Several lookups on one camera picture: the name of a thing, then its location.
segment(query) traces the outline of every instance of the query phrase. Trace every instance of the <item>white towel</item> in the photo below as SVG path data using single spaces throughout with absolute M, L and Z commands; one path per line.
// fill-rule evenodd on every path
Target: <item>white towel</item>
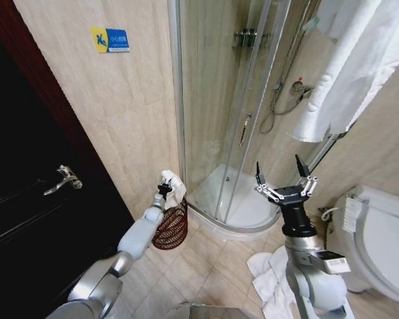
M 337 40 L 292 133 L 304 142 L 347 132 L 399 65 L 399 0 L 338 1 L 318 10 L 318 28 Z
M 253 286 L 263 301 L 262 311 L 266 319 L 293 319 L 290 305 L 295 302 L 295 297 L 285 277 L 287 261 L 285 246 L 273 254 L 255 254 L 247 261 L 255 277 Z
M 186 186 L 183 184 L 182 180 L 179 176 L 177 176 L 172 171 L 166 170 L 161 172 L 162 181 L 166 183 L 170 183 L 172 187 L 172 191 L 167 194 L 166 204 L 164 205 L 165 209 L 169 209 L 172 207 L 176 207 L 179 203 L 182 202 L 184 195 L 186 193 Z

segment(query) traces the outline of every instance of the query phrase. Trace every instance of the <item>slippery caution sticker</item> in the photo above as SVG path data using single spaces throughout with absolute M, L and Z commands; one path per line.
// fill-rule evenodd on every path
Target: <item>slippery caution sticker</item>
M 130 52 L 125 30 L 93 27 L 90 33 L 99 53 Z

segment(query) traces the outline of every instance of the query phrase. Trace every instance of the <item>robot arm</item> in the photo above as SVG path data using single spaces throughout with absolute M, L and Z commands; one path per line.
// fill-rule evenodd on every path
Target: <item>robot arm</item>
M 142 257 L 164 218 L 166 196 L 172 191 L 170 181 L 159 184 L 158 189 L 151 207 L 121 238 L 118 252 L 108 259 L 96 261 L 75 284 L 68 302 L 47 319 L 99 319 L 109 313 L 122 290 L 122 282 L 118 278 Z
M 346 285 L 339 274 L 349 272 L 346 258 L 323 249 L 317 231 L 307 217 L 303 203 L 310 198 L 318 179 L 296 155 L 302 182 L 271 189 L 257 162 L 256 191 L 281 208 L 282 231 L 288 254 L 287 281 L 294 292 L 301 318 L 354 318 L 346 298 Z

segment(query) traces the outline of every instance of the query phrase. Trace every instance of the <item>door lever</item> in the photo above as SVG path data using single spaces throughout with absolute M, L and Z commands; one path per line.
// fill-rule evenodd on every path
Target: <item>door lever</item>
M 78 179 L 78 177 L 71 171 L 71 168 L 69 168 L 68 166 L 61 165 L 59 166 L 57 171 L 61 173 L 61 175 L 64 177 L 63 180 L 57 183 L 54 187 L 46 190 L 43 193 L 44 196 L 53 194 L 66 183 L 70 183 L 75 189 L 80 189 L 82 187 L 81 180 Z
M 248 121 L 250 121 L 250 118 L 251 118 L 251 113 L 248 113 L 248 114 L 247 114 L 247 117 L 246 117 L 246 119 L 245 119 L 245 122 L 244 122 L 244 127 L 242 127 L 241 139 L 240 139 L 240 141 L 239 141 L 239 143 L 238 143 L 239 146 L 244 145 L 245 130 L 247 129 Z

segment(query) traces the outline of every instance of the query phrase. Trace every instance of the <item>wicker waste basket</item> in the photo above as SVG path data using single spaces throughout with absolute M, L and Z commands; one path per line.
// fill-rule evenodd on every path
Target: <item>wicker waste basket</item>
M 173 249 L 183 243 L 188 234 L 188 203 L 186 198 L 176 207 L 164 212 L 164 219 L 157 228 L 152 243 L 158 249 Z

